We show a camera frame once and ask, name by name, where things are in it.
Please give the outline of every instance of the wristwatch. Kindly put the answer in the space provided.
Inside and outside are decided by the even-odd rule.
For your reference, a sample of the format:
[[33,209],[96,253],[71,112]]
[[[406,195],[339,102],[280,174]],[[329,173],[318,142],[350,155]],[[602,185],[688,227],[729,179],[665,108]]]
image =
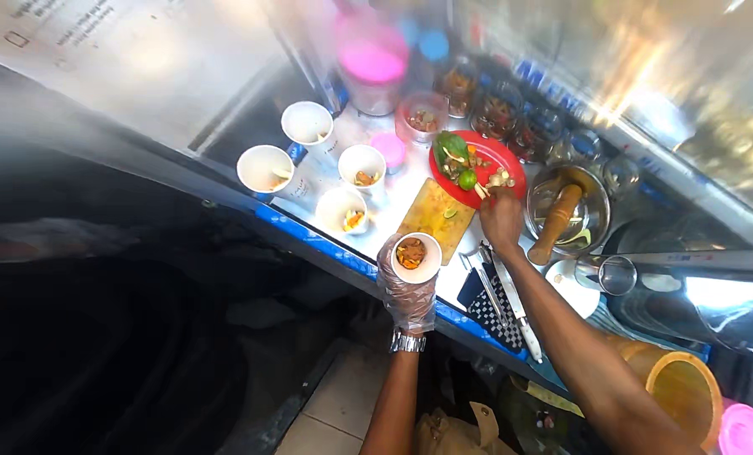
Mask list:
[[426,346],[426,337],[411,337],[402,334],[402,330],[393,327],[393,340],[390,343],[390,353],[396,351],[423,352]]

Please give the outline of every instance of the pink lid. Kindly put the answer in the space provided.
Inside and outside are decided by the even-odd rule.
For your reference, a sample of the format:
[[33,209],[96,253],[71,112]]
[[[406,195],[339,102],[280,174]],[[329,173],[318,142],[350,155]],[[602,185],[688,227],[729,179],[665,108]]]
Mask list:
[[393,133],[377,134],[371,139],[371,147],[384,156],[384,162],[389,168],[398,166],[405,160],[405,143]]
[[388,83],[401,79],[407,60],[391,49],[371,42],[357,41],[344,45],[338,54],[340,65],[365,83]]
[[723,401],[719,450],[722,455],[753,455],[753,408],[727,398]]
[[390,83],[405,76],[410,50],[404,36],[382,24],[371,8],[338,17],[335,40],[340,66],[361,82]]

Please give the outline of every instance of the blue lid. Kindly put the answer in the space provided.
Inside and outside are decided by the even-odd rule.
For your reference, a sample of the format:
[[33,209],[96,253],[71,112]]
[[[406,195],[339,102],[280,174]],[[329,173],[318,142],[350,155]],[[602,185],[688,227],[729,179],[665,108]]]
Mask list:
[[421,32],[418,30],[416,21],[410,18],[399,19],[396,27],[399,29],[399,32],[402,32],[407,47],[414,48],[416,43],[418,43],[418,34]]
[[427,60],[436,62],[449,55],[449,40],[441,30],[430,30],[422,33],[418,48]]

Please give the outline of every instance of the white paper cup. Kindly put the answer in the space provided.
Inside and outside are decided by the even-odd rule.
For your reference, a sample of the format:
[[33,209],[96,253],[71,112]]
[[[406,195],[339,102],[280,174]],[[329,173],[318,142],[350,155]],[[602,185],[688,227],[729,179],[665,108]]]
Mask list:
[[[276,185],[279,178],[273,169],[289,171],[291,177]],[[307,197],[311,184],[295,175],[295,165],[286,151],[275,146],[250,147],[236,162],[236,174],[244,186],[256,193],[275,193],[276,196],[300,203]]]
[[[364,213],[362,222],[351,231],[343,229],[348,211]],[[329,233],[357,235],[368,230],[368,207],[365,200],[359,193],[347,188],[335,188],[325,192],[317,202],[315,216]]]
[[[351,188],[370,196],[384,194],[384,177],[388,167],[382,154],[375,148],[365,144],[348,147],[340,155],[337,170],[340,172],[342,181],[345,181]],[[372,185],[357,186],[354,181],[358,171],[363,171],[369,176],[379,173],[379,180]]]
[[289,139],[306,147],[312,159],[330,167],[337,162],[340,152],[329,109],[311,101],[298,101],[283,111],[281,129]]
[[[399,244],[407,238],[419,239],[426,248],[426,255],[422,259],[422,263],[415,269],[405,269],[405,267],[399,263],[396,257],[396,249],[399,248]],[[406,236],[399,239],[396,246],[393,247],[393,251],[390,254],[390,266],[393,269],[393,273],[401,281],[409,284],[421,284],[435,276],[438,270],[441,268],[441,245],[431,235],[425,233],[409,233]]]

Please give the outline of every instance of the knife handle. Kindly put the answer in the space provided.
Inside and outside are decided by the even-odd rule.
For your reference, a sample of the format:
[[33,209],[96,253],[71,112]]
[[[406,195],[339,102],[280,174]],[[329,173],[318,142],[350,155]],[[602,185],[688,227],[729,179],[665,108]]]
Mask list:
[[528,345],[528,352],[531,357],[538,363],[542,363],[542,348],[539,346],[539,339],[534,335],[533,329],[524,319],[520,320],[520,332],[523,334],[525,344]]

